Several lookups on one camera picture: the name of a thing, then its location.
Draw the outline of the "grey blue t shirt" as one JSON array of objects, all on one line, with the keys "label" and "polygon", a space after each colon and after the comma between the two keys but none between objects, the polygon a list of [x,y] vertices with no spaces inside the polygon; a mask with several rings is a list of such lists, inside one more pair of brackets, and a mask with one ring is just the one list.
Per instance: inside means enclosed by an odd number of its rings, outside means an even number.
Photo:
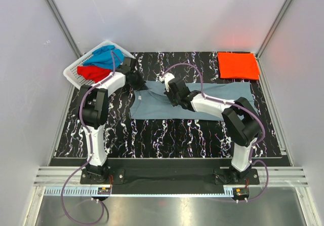
[{"label": "grey blue t shirt", "polygon": [[[192,112],[183,109],[181,106],[172,106],[168,97],[164,94],[165,85],[161,82],[147,81],[147,90],[135,91],[135,101],[130,108],[131,118],[136,120],[205,120],[221,121],[205,112]],[[216,98],[237,100],[240,97],[246,98],[252,107],[254,98],[251,93],[251,86],[248,82],[234,82],[229,84],[204,83],[204,92]]]}]

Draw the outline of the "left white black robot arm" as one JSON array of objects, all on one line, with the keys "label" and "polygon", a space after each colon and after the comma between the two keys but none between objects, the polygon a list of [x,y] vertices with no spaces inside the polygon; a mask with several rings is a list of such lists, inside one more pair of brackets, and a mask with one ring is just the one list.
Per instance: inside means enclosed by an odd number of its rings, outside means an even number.
[{"label": "left white black robot arm", "polygon": [[125,85],[134,90],[146,87],[137,70],[138,60],[125,57],[123,63],[93,85],[80,87],[78,118],[83,126],[87,142],[87,161],[82,169],[98,183],[109,179],[107,154],[104,148],[104,125],[108,119],[109,96]]}]

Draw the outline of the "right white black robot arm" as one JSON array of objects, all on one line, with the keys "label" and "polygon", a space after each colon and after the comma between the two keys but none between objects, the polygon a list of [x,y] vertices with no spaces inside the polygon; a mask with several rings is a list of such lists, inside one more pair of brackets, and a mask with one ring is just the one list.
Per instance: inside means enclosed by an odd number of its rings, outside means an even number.
[{"label": "right white black robot arm", "polygon": [[252,166],[252,151],[263,126],[246,98],[237,100],[216,98],[203,90],[191,91],[180,78],[163,80],[164,94],[172,106],[180,106],[192,112],[203,112],[222,118],[228,135],[234,142],[233,156],[228,169],[215,171],[219,184],[246,183]]}]

